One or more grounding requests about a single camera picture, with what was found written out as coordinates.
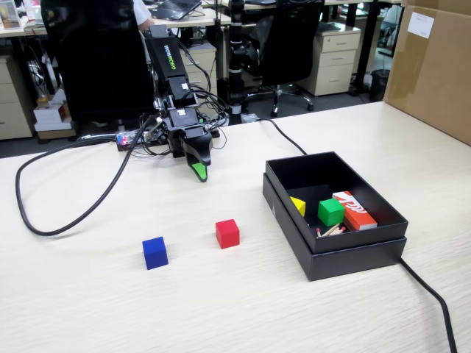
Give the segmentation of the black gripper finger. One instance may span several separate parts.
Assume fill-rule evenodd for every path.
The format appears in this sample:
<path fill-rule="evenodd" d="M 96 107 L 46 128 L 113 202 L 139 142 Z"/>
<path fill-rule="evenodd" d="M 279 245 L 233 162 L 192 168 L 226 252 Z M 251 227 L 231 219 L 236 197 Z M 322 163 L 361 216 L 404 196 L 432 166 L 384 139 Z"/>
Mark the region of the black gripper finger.
<path fill-rule="evenodd" d="M 202 163 L 190 164 L 191 170 L 196 174 L 200 182 L 206 182 L 208 180 L 208 167 Z"/>
<path fill-rule="evenodd" d="M 210 133 L 193 138 L 183 139 L 183 150 L 189 165 L 201 163 L 211 164 L 210 150 L 212 148 L 212 135 Z"/>

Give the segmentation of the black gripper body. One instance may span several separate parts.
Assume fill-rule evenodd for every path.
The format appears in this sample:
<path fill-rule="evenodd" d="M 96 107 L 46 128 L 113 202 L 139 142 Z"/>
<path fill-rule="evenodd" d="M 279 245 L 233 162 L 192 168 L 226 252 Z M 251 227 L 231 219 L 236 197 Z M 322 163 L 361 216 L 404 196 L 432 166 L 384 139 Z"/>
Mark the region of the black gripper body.
<path fill-rule="evenodd" d="M 168 143 L 174 158 L 185 156 L 184 138 L 193 138 L 209 133 L 205 125 L 199 122 L 193 107 L 169 110 L 164 122 Z"/>

